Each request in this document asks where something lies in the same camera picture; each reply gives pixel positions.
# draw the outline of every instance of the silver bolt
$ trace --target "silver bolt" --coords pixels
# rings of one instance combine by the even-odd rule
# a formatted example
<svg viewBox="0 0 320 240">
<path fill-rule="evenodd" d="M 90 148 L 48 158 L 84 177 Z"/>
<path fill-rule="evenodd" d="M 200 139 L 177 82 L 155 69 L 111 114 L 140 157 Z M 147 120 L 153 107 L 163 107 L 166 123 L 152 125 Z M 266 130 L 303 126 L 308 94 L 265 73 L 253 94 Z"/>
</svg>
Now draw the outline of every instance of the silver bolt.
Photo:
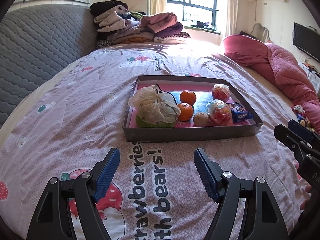
<svg viewBox="0 0 320 240">
<path fill-rule="evenodd" d="M 232 173 L 229 172 L 229 171 L 225 171 L 225 172 L 223 173 L 223 176 L 225 176 L 226 178 L 231 178 L 231 177 L 232 177 Z"/>
<path fill-rule="evenodd" d="M 259 183 L 264 183 L 264 182 L 265 182 L 265 179 L 264 179 L 263 177 L 258 177 L 258 178 L 257 178 L 257 181 L 258 181 Z"/>
<path fill-rule="evenodd" d="M 82 173 L 82 174 L 81 174 L 81 177 L 84 178 L 84 179 L 90 177 L 90 172 L 87 172 L 87 171 L 86 171 L 86 172 Z"/>
<path fill-rule="evenodd" d="M 51 179 L 50 179 L 50 183 L 51 183 L 51 184 L 55 184 L 57 181 L 58 181 L 57 178 L 51 178 Z"/>
</svg>

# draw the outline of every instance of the bed sheet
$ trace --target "bed sheet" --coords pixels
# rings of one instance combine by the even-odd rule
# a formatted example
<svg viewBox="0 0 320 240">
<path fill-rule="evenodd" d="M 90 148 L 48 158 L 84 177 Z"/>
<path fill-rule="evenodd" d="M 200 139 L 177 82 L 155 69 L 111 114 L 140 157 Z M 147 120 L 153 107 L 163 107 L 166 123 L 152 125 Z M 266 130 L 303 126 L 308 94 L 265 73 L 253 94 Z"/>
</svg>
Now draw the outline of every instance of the bed sheet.
<svg viewBox="0 0 320 240">
<path fill-rule="evenodd" d="M 202 147 L 212 161 L 239 178 L 263 176 L 291 229 L 307 198 L 306 183 L 297 176 L 291 151 L 273 137 L 276 125 L 295 117 L 291 102 L 257 73 L 215 54 L 220 48 L 201 44 L 131 44 L 97 50 L 26 98 L 0 130 L 0 137 L 8 138 L 0 151 L 0 180 L 7 189 L 0 201 L 5 223 L 26 238 L 49 178 L 75 178 L 117 147 L 119 168 L 97 206 L 111 238 L 201 239 L 217 208 L 193 163 L 193 151 Z M 127 101 L 136 77 L 144 74 L 226 79 L 264 125 L 257 136 L 248 138 L 126 142 L 122 123 Z M 140 187 L 138 177 L 143 178 Z M 70 208 L 77 237 L 84 239 L 75 204 L 71 202 Z M 243 208 L 240 200 L 231 239 L 239 232 Z"/>
</svg>

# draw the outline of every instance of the red fruit in plastic wrap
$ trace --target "red fruit in plastic wrap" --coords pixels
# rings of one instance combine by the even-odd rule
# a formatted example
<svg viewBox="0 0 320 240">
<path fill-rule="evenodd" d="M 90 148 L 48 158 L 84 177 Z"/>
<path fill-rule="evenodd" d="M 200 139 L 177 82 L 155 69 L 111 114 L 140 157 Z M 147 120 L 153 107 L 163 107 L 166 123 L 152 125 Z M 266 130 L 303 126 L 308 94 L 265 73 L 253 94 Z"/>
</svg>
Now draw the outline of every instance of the red fruit in plastic wrap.
<svg viewBox="0 0 320 240">
<path fill-rule="evenodd" d="M 221 126 L 232 126 L 232 114 L 228 105 L 221 100 L 213 100 L 207 104 L 207 111 L 211 119 Z"/>
<path fill-rule="evenodd" d="M 225 84 L 216 84 L 212 89 L 213 99 L 219 99 L 223 102 L 227 102 L 231 96 L 230 89 Z"/>
</svg>

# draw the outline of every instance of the purple folded garment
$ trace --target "purple folded garment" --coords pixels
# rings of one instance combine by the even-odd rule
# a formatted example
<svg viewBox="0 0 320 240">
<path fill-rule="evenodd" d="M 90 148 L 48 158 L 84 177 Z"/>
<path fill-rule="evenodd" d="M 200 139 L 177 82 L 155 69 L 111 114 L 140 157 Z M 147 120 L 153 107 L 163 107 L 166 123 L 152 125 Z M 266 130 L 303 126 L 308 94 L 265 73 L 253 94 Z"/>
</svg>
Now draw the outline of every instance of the purple folded garment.
<svg viewBox="0 0 320 240">
<path fill-rule="evenodd" d="M 169 35 L 175 35 L 182 31 L 183 25 L 180 22 L 177 22 L 175 25 L 172 25 L 168 28 L 165 28 L 163 31 L 160 31 L 155 34 L 156 37 L 164 37 Z"/>
</svg>

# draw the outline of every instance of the green sponge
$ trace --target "green sponge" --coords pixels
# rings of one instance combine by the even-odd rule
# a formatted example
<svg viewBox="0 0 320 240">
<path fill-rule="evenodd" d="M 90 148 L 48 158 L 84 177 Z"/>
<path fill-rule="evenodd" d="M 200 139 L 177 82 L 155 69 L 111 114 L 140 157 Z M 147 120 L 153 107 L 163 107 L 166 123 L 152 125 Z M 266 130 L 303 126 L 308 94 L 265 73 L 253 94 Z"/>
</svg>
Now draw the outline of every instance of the green sponge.
<svg viewBox="0 0 320 240">
<path fill-rule="evenodd" d="M 143 121 L 138 115 L 136 115 L 136 123 L 140 128 L 172 128 L 174 126 L 174 122 L 172 123 L 162 123 L 162 124 L 152 124 Z"/>
</svg>

